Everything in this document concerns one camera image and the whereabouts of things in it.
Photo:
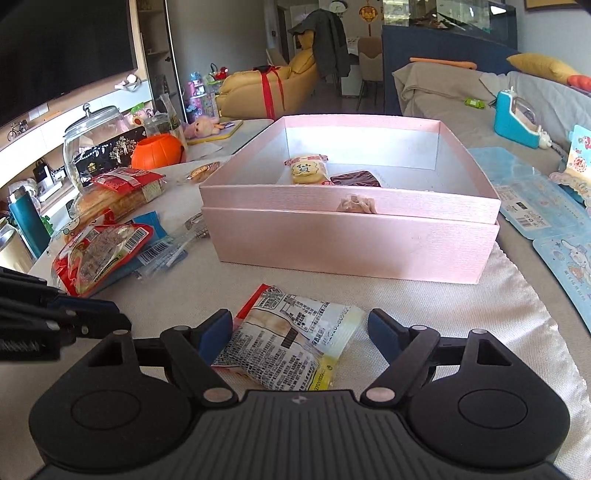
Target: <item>yellow armchair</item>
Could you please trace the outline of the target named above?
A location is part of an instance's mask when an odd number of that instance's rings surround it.
[[[302,51],[292,59],[288,66],[279,67],[277,70],[283,88],[285,108],[281,102],[277,75],[272,72],[267,75],[276,118],[296,113],[311,95],[319,79],[316,61],[312,54],[314,32],[308,30],[303,35],[299,35],[298,39]],[[266,118],[267,110],[260,72],[236,72],[230,75],[220,88],[217,106],[224,117]]]

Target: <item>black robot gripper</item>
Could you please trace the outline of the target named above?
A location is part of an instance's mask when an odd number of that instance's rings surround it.
[[[209,365],[232,334],[219,310],[156,339],[114,332],[36,402],[38,480],[566,479],[560,397],[485,330],[442,338],[371,311],[389,367],[349,390],[248,391]],[[459,365],[433,380],[436,368]],[[169,382],[140,366],[163,367]]]

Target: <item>yellow tray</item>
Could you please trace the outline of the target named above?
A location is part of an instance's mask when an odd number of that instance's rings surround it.
[[[244,120],[233,120],[233,122],[234,122],[233,127],[226,128],[226,129],[222,130],[220,133],[218,133],[217,135],[210,135],[209,137],[204,137],[204,138],[192,138],[191,140],[187,140],[187,144],[188,145],[197,145],[198,143],[213,142],[216,140],[225,140],[227,138],[230,138],[234,134],[234,132],[242,126],[242,124],[244,123]]]

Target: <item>cartoon bunny illustration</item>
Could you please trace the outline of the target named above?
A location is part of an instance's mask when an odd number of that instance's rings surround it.
[[[587,258],[587,252],[582,245],[571,245],[566,240],[562,240],[562,244],[570,250],[569,256],[579,266],[582,278],[585,279],[588,285],[591,286],[591,265]]]

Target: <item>black television screen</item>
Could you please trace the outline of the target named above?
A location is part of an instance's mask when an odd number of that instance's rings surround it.
[[[0,126],[135,68],[128,0],[0,0]]]

